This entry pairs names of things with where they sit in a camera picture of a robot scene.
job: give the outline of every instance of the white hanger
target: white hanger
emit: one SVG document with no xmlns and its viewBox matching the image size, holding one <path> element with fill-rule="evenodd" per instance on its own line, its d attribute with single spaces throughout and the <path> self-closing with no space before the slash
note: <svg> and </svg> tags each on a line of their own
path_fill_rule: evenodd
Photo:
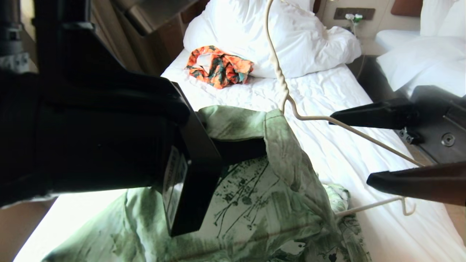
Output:
<svg viewBox="0 0 466 262">
<path fill-rule="evenodd" d="M 270 12 L 270 7 L 272 6 L 272 2 L 274 0 L 268 0 L 267 1 L 267 5 L 266 5 L 266 13 L 265 13 L 265 31 L 266 31 L 266 36 L 267 36 L 267 41 L 268 41 L 268 45 L 270 47 L 270 53 L 271 53 L 271 56 L 270 56 L 270 61 L 271 63 L 273 64 L 274 66 L 274 70 L 275 70 L 275 74 L 277 75 L 277 79 L 279 81 L 279 84 L 280 86 L 283 88 L 283 96 L 282 96 L 282 99 L 280 101 L 280 111 L 282 111 L 283 113 L 285 112 L 285 103 L 287 101 L 289 101 L 291 103 L 291 107 L 293 109 L 293 115 L 298 119 L 298 120 L 301 120 L 301 121 L 310 121 L 310 120 L 325 120 L 325 121 L 329 121 L 333 124 L 336 124 L 340 127 L 343 127 L 344 129 L 346 130 L 349 130 L 353 133 L 355 133 L 356 135 L 359 135 L 367 140 L 369 140 L 370 142 L 373 142 L 375 143 L 376 145 L 378 146 L 381 146 L 383 148 L 385 148 L 386 150 L 402 157 L 403 159 L 407 160 L 407 161 L 410 161 L 411 163 L 417 165 L 417 166 L 424 166 L 423 164 L 419 163 L 418 161 L 414 160 L 414 159 L 411 159 L 409 158 L 408 156 L 396 151 L 395 149 L 385 145 L 384 143 L 376 140 L 376 139 L 373 139 L 371 138 L 370 136 L 352 128 L 351 126 L 345 124 L 345 123 L 342 123 L 332 117 L 328 117 L 328 116 L 301 116 L 299 113 L 298 113 L 298 109 L 296 107 L 296 102 L 294 101 L 294 99 L 290 96 L 289 94 L 289 89 L 288 89 L 288 85 L 285 81 L 285 76 L 283 75 L 283 72 L 280 68 L 280 63 L 278 61 L 278 57 L 277 57 L 277 53 L 275 52 L 275 48 L 274 48 L 274 45 L 272 43 L 272 40 L 270 39 L 270 34 L 269 34 L 269 31 L 268 31 L 268 14 Z M 403 207 L 403 214 L 405 216 L 409 216 L 409 215 L 412 215 L 415 210 L 416 210 L 416 204 L 414 204 L 414 207 L 413 207 L 413 210 L 410 211 L 410 212 L 407 212 L 406 211 L 406 201 L 405 201 L 405 197 L 403 196 L 397 196 L 397 197 L 394 197 L 394 198 L 391 198 L 391 199 L 387 199 L 387 200 L 383 200 L 383 201 L 379 201 L 379 202 L 375 202 L 373 204 L 370 204 L 370 205 L 366 205 L 366 206 L 362 206 L 362 207 L 356 207 L 356 208 L 351 208 L 349 210 L 346 210 L 346 211 L 343 211 L 343 212 L 338 212 L 336 213 L 336 215 L 338 216 L 345 216 L 345 215 L 349 215 L 349 214 L 355 214 L 355 213 L 358 213 L 358 212 L 361 212 L 361 211 L 364 211 L 364 210 L 368 210 L 370 208 L 373 208 L 373 207 L 378 207 L 378 206 L 381 206 L 381 205 L 385 205 L 385 204 L 388 204 L 388 203 L 391 203 L 391 202 L 395 202 L 397 200 L 400 200 L 401 201 L 401 204 L 402 204 L 402 207 Z"/>
</svg>

